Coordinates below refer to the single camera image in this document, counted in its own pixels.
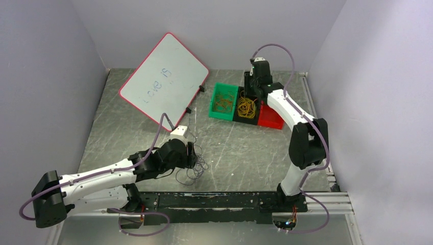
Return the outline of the red plastic bin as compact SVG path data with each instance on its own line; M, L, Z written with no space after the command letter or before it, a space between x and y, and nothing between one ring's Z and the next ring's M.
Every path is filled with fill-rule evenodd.
M258 126L282 130L284 120L281 116L268 105L260 105L260 114L257 122Z

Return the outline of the green plastic bin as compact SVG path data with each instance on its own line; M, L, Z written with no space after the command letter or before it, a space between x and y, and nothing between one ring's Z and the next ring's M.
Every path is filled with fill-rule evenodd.
M238 86L216 83L209 103L209 117L232 121L237 92Z

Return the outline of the black plastic bin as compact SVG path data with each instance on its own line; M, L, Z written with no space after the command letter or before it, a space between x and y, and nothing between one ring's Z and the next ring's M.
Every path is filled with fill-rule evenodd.
M233 114L233 121L249 125L257 125L260 114L260 100L245 94L244 87L239 87Z

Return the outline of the pink framed whiteboard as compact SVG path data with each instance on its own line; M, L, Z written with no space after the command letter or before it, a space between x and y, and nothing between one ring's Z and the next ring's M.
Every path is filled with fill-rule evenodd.
M172 33L166 33L119 90L119 96L155 122L165 113L170 131L181 121L209 69Z

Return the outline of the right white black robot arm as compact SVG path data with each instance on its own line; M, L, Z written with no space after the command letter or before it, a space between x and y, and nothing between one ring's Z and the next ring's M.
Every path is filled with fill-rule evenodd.
M278 185L282 194L276 197L276 206L289 211L295 204L294 196L301 188L308 174L321 170L320 164L327 158L328 124L323 118L314 118L304 111L289 96L285 87L273 82L269 62L264 58L252 58L251 69L245 73L245 89L248 96L273 109L291 130L288 148L290 166L286 176Z

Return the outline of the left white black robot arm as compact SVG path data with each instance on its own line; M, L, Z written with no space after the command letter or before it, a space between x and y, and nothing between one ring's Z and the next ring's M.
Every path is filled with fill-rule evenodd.
M194 143L170 139L112 165L71 175L46 172L31 192L37 228L54 226L69 215L103 208L137 211L142 200L136 183L169 176L198 161Z

